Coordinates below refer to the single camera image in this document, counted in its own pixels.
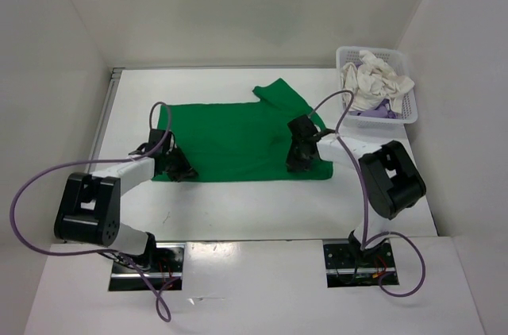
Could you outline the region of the green t shirt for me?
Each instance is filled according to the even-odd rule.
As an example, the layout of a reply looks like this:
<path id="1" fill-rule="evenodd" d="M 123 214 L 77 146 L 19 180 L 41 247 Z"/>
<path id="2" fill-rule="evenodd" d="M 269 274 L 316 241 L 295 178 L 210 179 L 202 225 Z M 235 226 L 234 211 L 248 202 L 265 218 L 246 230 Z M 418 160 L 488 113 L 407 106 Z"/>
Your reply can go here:
<path id="1" fill-rule="evenodd" d="M 327 180 L 333 165 L 314 160 L 310 170 L 289 172 L 288 123 L 311 113 L 283 79 L 253 88 L 254 102 L 194 103 L 160 108 L 157 126 L 171 128 L 197 175 L 193 183 Z"/>

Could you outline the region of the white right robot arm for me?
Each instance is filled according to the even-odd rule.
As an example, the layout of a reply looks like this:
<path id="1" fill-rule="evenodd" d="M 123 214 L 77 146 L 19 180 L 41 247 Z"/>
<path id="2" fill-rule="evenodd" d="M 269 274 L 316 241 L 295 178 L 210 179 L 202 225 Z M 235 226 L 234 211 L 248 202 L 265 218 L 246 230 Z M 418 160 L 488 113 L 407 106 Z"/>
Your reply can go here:
<path id="1" fill-rule="evenodd" d="M 319 160 L 350 164 L 359 176 L 364 218 L 352 232 L 348 257 L 355 265 L 365 266 L 375 258 L 375 247 L 388 236 L 387 223 L 426 195 L 425 182 L 398 141 L 376 144 L 332 133 L 293 138 L 288 171 L 311 171 Z"/>

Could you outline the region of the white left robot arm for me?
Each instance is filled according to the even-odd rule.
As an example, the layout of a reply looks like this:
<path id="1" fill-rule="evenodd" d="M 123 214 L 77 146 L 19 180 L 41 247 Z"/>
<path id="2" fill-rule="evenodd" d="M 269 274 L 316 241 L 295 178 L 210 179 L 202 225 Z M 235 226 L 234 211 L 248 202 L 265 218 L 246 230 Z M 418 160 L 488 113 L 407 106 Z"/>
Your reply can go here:
<path id="1" fill-rule="evenodd" d="M 160 175 L 173 182 L 198 177 L 179 147 L 93 173 L 72 173 L 56 215 L 55 236 L 123 253 L 139 270 L 152 270 L 159 259 L 155 236 L 121 223 L 121 197 Z"/>

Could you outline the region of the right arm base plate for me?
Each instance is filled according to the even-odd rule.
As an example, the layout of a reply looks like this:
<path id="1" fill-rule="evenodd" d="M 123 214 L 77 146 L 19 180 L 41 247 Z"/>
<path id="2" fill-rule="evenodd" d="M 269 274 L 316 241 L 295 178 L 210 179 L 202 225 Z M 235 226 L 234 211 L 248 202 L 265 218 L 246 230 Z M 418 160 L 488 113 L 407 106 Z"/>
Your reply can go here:
<path id="1" fill-rule="evenodd" d="M 391 244 L 385 241 L 363 258 L 353 255 L 346 240 L 324 241 L 326 279 L 332 287 L 399 285 Z"/>

